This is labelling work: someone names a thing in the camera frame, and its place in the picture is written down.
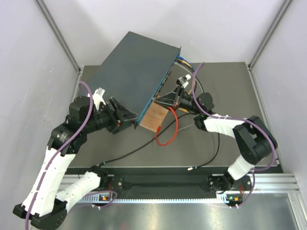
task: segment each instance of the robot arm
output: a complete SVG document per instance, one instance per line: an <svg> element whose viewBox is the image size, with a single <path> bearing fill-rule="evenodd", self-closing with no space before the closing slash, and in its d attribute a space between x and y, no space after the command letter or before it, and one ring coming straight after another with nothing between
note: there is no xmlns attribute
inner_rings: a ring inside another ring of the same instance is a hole
<svg viewBox="0 0 307 230"><path fill-rule="evenodd" d="M16 205L13 213L26 218L28 213L31 225L37 229L55 230L65 219L69 210L94 189L105 189L107 173L98 166L93 166L83 178L63 191L58 192L60 182L82 144L87 141L87 134L106 128L113 134L133 125L138 115L123 108L114 98L110 103L103 100L104 90L98 89L93 95L94 106L91 116L82 131L69 143L85 121L90 109L89 97L77 97L69 106L69 115L64 123L51 132L47 144L44 163L36 182L22 204Z"/></svg>
<svg viewBox="0 0 307 230"><path fill-rule="evenodd" d="M245 176L256 164L271 153L270 144L257 129L247 122L227 119L227 116L220 116L212 112L214 108L213 99L207 92L201 93L197 100L202 108L209 114L214 115L215 118L204 115L195 104L192 96L184 91L184 84L179 83L172 92L155 98L154 102L167 109L186 109L197 115L194 122L198 129L220 133L236 139L241 155L224 173L228 187L231 188L236 180ZM269 136L276 149L277 142L262 120L257 116L252 116L248 120L259 126Z"/></svg>

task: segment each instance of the white wall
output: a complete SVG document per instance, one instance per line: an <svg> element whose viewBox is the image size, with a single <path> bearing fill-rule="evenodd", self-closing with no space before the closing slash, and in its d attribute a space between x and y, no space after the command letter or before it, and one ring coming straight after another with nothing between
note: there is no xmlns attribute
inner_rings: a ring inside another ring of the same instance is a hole
<svg viewBox="0 0 307 230"><path fill-rule="evenodd" d="M283 0L45 0L79 65L100 65L127 31L182 46L191 62L249 63Z"/></svg>
<svg viewBox="0 0 307 230"><path fill-rule="evenodd" d="M52 128L66 114L76 71L33 0L0 2L1 229L37 177Z"/></svg>
<svg viewBox="0 0 307 230"><path fill-rule="evenodd" d="M254 68L281 157L307 203L307 1L295 0Z"/></svg>

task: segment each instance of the black cable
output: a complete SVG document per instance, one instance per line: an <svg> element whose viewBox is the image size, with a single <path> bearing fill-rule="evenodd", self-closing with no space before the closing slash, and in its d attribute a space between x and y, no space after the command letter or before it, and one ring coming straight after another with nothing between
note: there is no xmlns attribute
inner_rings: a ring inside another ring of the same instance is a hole
<svg viewBox="0 0 307 230"><path fill-rule="evenodd" d="M205 90L203 89L203 86L202 86L202 84L201 84L201 81L200 81L197 77L195 77L195 78L196 78L197 81L198 81L198 85L200 85L201 91L202 91L202 92L205 92Z"/></svg>
<svg viewBox="0 0 307 230"><path fill-rule="evenodd" d="M220 151L220 143L221 143L221 140L220 140L220 134L219 133L217 133L217 150L216 150L216 153L215 153L215 155L212 157L212 159L211 160L209 160L208 162L206 162L206 163L204 163L204 164L201 164L201 165L199 165L199 166L195 166L195 167L193 167L192 169L199 169L199 168L201 168L201 167L203 167L203 166L206 166L207 164L210 164L212 161L214 161L214 159L216 158L216 156L217 156L217 154L219 153L219 151Z"/></svg>
<svg viewBox="0 0 307 230"><path fill-rule="evenodd" d="M183 117L183 116L189 115L189 114L190 114L190 113L183 114L183 115L179 116L178 119L180 119L180 118ZM163 134L163 133L164 133L173 123L175 123L175 122L176 122L176 120L173 120L167 127L165 127L165 129L163 129L163 130L158 134L158 137L159 137L161 134ZM121 156L121 157L118 157L118 158L115 158L115 159L112 159L112 160L108 160L108 161L103 161L103 162L101 162L101 163L99 164L99 166L104 165L104 164L107 164L107 163L110 163L110 162L113 162L113 161L118 161L118 160L121 160L121 159L123 159L123 158L125 158L125 157L127 157L127 156L130 156L131 154L133 154L133 153L135 153L135 152L141 150L142 148L146 147L147 145L149 145L150 143L152 143L154 140L155 140L155 138L151 139L151 140L148 141L146 144L142 145L141 147L137 148L136 150L134 150L134 151L132 151L132 152L130 152L130 153L127 153L127 154L125 154L125 155L123 155L123 156Z"/></svg>
<svg viewBox="0 0 307 230"><path fill-rule="evenodd" d="M180 59L176 59L175 62L177 62L178 64L180 64L180 65L184 66L185 68L187 68L191 73L194 73L195 69L192 68L191 66L188 66L186 63L181 62Z"/></svg>

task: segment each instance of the purple cable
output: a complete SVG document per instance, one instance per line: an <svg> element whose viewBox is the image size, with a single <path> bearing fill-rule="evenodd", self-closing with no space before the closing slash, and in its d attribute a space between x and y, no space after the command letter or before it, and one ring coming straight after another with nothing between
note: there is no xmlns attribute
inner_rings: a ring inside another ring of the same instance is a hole
<svg viewBox="0 0 307 230"><path fill-rule="evenodd" d="M105 208L105 207L110 206L110 205L115 201L115 199L117 198L117 192L115 192L115 191L113 191L113 190L105 190L105 191L99 191L99 192L95 192L95 193L88 193L88 194L86 194L84 197L92 196L92 195L96 195L96 194L101 194L102 192L107 192L107 193L113 193L113 194L114 194L114 198L113 198L109 203L107 203L107 204L104 205L104 206L97 206L98 208L99 208L99 207L100 207L100 208L102 208L102 207ZM70 213L76 211L77 209L79 209L79 208L81 208L81 207L85 207L85 206L92 206L92 204L79 205L79 206L77 206L77 207L71 209L71 210L69 211L68 214L70 214Z"/></svg>
<svg viewBox="0 0 307 230"><path fill-rule="evenodd" d="M195 83L195 76L198 75L198 72L200 71L200 69L202 68L202 66L204 65L205 63L202 62L195 70L195 72L192 74L192 77L193 77L193 83L192 85L194 85ZM205 115L209 116L209 117L212 117L212 118L225 118L225 119L229 119L229 120L239 120L239 121L244 121L252 126L254 126L257 130L259 130L259 132L268 140L269 144L270 144L270 147L272 149L272 152L273 152L273 156L272 156L272 160L271 162L263 167L263 168L260 168L260 169L254 169L254 171L257 171L257 172L261 172L261 171L264 171L264 170L267 170L268 168L270 168L273 164L274 164L274 161L275 159L277 158L277 153L276 153L276 150L275 150L275 147L274 147L274 144L273 142L271 141L271 139L269 138L269 136L256 124L254 124L253 122L247 120L247 119L244 119L244 118L236 118L236 117L230 117L230 116L214 116L214 115L211 115L210 113L206 112L203 110L203 108L200 106L200 104L198 103L197 99L196 99L196 96L195 96L195 91L192 90L192 95L193 95L193 99L195 101L195 104L197 105L197 107L200 109L200 111L202 111Z"/></svg>
<svg viewBox="0 0 307 230"><path fill-rule="evenodd" d="M45 167L45 170L46 170L46 171L48 170L49 166L52 164L52 161L55 159L55 157L56 157L56 156L57 156L67 145L69 145L69 144L72 142L72 140L74 140L74 139L76 138L76 136L79 135L79 133L82 131L82 129L85 127L86 123L87 123L88 120L90 119L90 116L91 116L91 113L92 113L92 110L93 110L93 95L92 95L92 92L91 92L90 87L88 87L88 85L87 85L85 82L80 81L80 82L79 82L79 85L80 85L80 84L83 85L83 86L87 89L88 93L90 94L90 108L89 108L88 113L87 113L87 115L86 115L86 118L85 118L84 122L82 123L82 125L80 126L80 128L79 128L79 129L74 133L74 135L73 135L71 138L69 138L69 139L68 139L68 140L67 140L67 141L56 151L56 153L50 158L48 164L47 164L46 167ZM25 216L25 229L26 229L26 230L29 230L29 218L30 218L31 210L32 210L32 207L33 207L34 202L35 202L35 200L36 200L36 197L37 197L38 191L39 191L39 189L40 189L40 186L41 186L42 183L43 183L43 180L44 180L44 178L45 178L45 175L46 175L46 172L43 172L43 174L42 174L42 176L41 176L41 178L40 178L40 180L39 180L39 183L38 183L38 185L37 185L36 192L34 193L34 196L33 196L32 201L31 201L31 203L30 203L29 209L28 209L27 214L26 214L26 216Z"/></svg>

